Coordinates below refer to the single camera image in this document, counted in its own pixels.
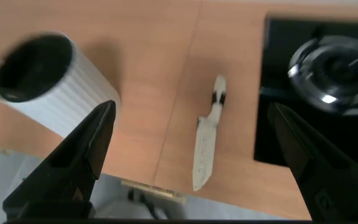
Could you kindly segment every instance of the wooden countertop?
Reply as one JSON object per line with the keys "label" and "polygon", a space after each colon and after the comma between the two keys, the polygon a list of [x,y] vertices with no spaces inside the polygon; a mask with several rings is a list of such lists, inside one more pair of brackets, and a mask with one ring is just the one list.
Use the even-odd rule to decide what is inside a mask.
{"label": "wooden countertop", "polygon": [[[289,171],[255,162],[266,14],[358,19],[358,7],[242,1],[0,0],[0,54],[26,35],[60,30],[115,86],[122,117],[103,172],[272,215],[309,219]],[[214,169],[192,191],[196,119],[227,77]],[[0,147],[47,156],[61,137],[0,103]]]}

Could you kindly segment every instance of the countertop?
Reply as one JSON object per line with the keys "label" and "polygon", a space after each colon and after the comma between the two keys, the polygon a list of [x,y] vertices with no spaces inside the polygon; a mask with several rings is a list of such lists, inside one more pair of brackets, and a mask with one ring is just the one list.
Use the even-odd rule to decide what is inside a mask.
{"label": "countertop", "polygon": [[[358,6],[245,1],[0,0],[0,55],[29,34],[68,35],[122,100],[103,172],[287,218],[310,219],[288,168],[256,162],[267,14],[357,19]],[[197,117],[227,78],[214,168],[192,190]],[[0,147],[47,156],[61,137],[0,103]]]}

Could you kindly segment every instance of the gas burner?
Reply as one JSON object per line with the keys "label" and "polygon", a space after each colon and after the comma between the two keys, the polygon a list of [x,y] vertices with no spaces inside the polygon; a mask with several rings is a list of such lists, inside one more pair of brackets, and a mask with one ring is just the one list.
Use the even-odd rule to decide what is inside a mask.
{"label": "gas burner", "polygon": [[358,39],[325,36],[303,44],[288,75],[308,103],[330,113],[358,114]]}

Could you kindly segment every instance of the white cup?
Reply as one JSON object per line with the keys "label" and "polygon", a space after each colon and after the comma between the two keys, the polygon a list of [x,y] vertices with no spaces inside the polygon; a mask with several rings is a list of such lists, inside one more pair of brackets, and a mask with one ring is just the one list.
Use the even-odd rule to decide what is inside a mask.
{"label": "white cup", "polygon": [[63,138],[100,103],[116,102],[114,126],[121,114],[117,91],[59,33],[33,36],[1,60],[0,100]]}

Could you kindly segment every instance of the knife blade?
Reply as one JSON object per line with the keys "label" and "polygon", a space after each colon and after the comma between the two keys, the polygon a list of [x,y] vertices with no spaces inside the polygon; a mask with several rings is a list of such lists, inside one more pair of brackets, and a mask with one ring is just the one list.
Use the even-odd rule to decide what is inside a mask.
{"label": "knife blade", "polygon": [[226,99],[226,79],[218,75],[212,94],[212,110],[210,114],[198,117],[196,146],[193,163],[193,190],[197,191],[204,186],[212,174],[216,128]]}

